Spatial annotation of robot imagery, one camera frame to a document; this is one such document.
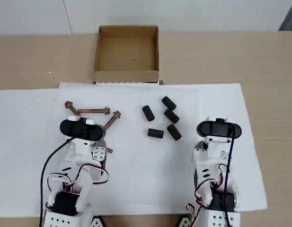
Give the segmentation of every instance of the hex bolt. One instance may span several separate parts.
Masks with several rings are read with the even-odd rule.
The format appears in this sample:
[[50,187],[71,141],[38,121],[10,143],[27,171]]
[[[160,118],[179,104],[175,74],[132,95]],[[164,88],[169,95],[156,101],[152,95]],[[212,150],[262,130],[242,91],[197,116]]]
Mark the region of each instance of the hex bolt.
[[108,115],[110,114],[110,108],[105,107],[104,109],[79,109],[78,112],[79,113],[101,113],[101,114]]
[[111,148],[107,148],[107,152],[112,154],[113,153],[113,150]]
[[80,113],[73,107],[73,102],[67,101],[65,102],[66,109],[70,109],[71,112],[76,116],[81,116]]
[[110,120],[105,124],[104,129],[108,129],[117,118],[121,117],[121,115],[122,114],[119,111],[115,111]]

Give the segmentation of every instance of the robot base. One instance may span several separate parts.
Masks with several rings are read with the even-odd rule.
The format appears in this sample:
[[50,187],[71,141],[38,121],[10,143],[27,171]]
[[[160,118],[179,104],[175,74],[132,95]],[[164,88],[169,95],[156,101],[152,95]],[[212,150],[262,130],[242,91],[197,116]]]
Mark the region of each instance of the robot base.
[[47,210],[44,227],[106,227],[101,216],[91,215],[91,207],[88,205],[86,211],[75,216],[54,213]]
[[[201,210],[195,227],[227,227],[223,211]],[[230,227],[240,226],[240,214],[228,212]],[[187,217],[182,217],[177,227],[190,227],[191,221]]]

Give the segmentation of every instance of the table surface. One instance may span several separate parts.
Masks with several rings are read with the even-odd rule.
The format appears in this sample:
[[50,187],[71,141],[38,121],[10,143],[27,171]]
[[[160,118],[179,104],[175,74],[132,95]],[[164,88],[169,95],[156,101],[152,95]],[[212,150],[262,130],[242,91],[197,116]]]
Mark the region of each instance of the table surface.
[[[241,226],[292,226],[292,32],[160,33],[159,45],[165,84],[242,84],[268,209],[244,212]],[[90,83],[95,47],[95,34],[0,36],[0,89]],[[104,220],[108,227],[175,227],[178,217]],[[35,227],[38,219],[0,218],[0,227],[15,225]]]

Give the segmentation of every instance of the open cardboard box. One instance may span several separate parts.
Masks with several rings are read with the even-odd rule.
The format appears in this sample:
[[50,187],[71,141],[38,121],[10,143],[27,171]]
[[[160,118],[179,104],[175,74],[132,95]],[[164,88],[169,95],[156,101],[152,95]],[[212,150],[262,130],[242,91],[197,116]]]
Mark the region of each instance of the open cardboard box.
[[159,80],[157,26],[100,26],[95,57],[96,82]]

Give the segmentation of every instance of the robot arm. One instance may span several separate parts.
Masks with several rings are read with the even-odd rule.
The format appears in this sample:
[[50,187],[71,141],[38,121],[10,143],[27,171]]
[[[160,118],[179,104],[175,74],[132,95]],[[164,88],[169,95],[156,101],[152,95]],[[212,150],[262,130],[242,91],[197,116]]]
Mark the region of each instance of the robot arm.
[[231,144],[241,135],[237,124],[224,119],[201,122],[197,133],[204,139],[193,149],[195,162],[195,197],[199,209],[195,214],[192,208],[192,220],[183,218],[179,227],[230,227],[240,226],[240,214],[235,212],[236,192],[233,191],[233,179],[229,173],[225,192],[225,181]]
[[61,123],[61,132],[70,142],[59,171],[48,176],[50,193],[46,203],[44,227],[92,226],[92,208],[88,202],[91,187],[108,181],[106,130],[93,120],[70,116]]

